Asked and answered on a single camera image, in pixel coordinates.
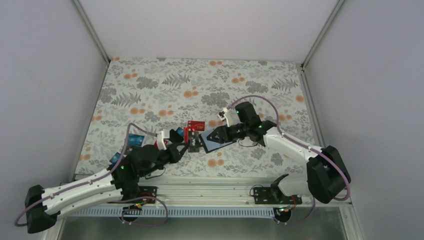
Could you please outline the black card holder wallet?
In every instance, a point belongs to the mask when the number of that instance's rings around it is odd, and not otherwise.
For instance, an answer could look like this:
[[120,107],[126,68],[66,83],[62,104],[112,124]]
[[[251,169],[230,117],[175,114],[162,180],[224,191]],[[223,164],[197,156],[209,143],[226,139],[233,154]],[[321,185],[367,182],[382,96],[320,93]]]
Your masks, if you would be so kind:
[[203,146],[203,149],[204,149],[205,153],[208,154],[208,153],[211,153],[213,151],[216,151],[218,149],[224,148],[226,146],[229,146],[229,145],[235,143],[235,141],[233,141],[233,142],[226,142],[226,143],[217,143],[217,142],[214,142],[214,141],[209,140],[208,139],[208,136],[213,131],[214,131],[214,129],[210,129],[210,130],[207,130],[207,131],[202,132],[199,135],[199,139],[200,139],[200,142],[201,142],[201,144]]

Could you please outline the red VIP card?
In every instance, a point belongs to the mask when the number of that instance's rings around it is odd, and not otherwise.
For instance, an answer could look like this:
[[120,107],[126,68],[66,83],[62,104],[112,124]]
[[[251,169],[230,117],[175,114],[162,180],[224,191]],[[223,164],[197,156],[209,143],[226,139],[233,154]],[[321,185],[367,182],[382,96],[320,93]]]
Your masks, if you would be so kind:
[[205,131],[206,123],[204,121],[189,120],[187,127],[193,131]]

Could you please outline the black patterned card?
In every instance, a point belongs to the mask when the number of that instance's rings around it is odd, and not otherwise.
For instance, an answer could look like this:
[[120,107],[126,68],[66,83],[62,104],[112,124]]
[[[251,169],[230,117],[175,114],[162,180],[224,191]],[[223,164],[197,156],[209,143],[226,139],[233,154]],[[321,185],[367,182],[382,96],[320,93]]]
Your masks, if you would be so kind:
[[198,131],[188,131],[187,142],[189,143],[189,153],[199,153],[201,147],[200,135]]

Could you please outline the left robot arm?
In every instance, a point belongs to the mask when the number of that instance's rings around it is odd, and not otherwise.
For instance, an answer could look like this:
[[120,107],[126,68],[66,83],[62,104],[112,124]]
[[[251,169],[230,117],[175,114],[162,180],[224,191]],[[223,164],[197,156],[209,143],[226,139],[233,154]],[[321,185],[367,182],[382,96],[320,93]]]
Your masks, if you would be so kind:
[[151,144],[134,147],[116,164],[86,178],[51,188],[32,186],[24,202],[27,233],[45,231],[82,209],[134,202],[142,196],[140,179],[177,163],[188,148],[187,143],[173,143],[162,150]]

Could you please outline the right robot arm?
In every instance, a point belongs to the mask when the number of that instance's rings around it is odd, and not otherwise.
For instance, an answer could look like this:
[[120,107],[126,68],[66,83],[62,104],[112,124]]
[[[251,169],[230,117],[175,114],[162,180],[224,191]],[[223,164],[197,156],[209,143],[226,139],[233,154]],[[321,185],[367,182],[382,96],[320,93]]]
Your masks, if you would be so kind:
[[286,173],[271,184],[271,198],[278,204],[294,195],[309,195],[323,204],[350,197],[351,177],[335,147],[312,145],[285,133],[276,123],[261,120],[250,102],[236,105],[235,111],[239,123],[232,123],[224,109],[218,115],[226,124],[200,134],[206,153],[249,138],[304,165],[304,173]]

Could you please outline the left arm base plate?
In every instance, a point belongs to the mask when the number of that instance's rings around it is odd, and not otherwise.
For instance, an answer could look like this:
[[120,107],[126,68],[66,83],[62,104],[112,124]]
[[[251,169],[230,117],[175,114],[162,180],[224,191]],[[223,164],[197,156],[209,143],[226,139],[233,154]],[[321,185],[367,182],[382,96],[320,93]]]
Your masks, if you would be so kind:
[[155,204],[156,200],[153,199],[157,196],[157,186],[139,186],[139,193],[134,196],[124,196],[117,203],[131,203],[131,204]]

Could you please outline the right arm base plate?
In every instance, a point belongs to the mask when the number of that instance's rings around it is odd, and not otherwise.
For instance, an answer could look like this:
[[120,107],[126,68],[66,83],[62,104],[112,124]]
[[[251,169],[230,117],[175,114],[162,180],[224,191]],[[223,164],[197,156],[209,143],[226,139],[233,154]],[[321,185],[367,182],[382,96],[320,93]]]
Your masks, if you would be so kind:
[[301,197],[286,196],[278,188],[256,186],[253,188],[252,195],[256,205],[299,205],[303,203]]

